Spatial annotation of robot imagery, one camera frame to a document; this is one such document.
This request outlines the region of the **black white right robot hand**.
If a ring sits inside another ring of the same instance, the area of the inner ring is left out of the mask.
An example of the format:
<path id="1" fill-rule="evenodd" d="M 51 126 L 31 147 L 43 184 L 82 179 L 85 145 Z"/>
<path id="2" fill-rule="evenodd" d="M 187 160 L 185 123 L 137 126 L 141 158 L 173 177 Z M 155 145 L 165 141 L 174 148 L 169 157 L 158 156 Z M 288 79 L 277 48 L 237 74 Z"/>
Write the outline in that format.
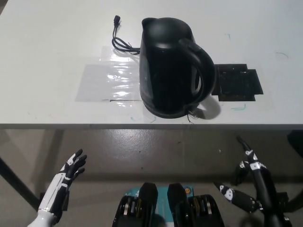
<path id="1" fill-rule="evenodd" d="M 240 136 L 237 136 L 237 141 L 242 145 L 247 160 L 241 161 L 235 169 L 233 182 L 239 185 L 247 174 L 251 173 L 257 197 L 253 198 L 223 183 L 214 182 L 214 185 L 227 201 L 243 211 L 253 213 L 260 210 L 264 215 L 265 227 L 291 227 L 292 224 L 289 218 L 285 217 L 279 205 L 278 193 L 270 171 L 264 164 L 259 162 L 253 149 Z"/>

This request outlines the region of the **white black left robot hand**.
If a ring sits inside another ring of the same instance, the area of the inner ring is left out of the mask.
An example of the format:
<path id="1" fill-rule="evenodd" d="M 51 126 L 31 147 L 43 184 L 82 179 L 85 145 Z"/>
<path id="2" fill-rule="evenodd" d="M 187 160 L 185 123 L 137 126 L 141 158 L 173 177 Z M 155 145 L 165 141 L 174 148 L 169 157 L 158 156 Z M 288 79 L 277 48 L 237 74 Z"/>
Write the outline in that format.
<path id="1" fill-rule="evenodd" d="M 48 211 L 56 218 L 60 218 L 72 182 L 85 171 L 83 166 L 86 158 L 87 155 L 80 149 L 65 162 L 46 190 L 39 206 L 40 210 Z"/>

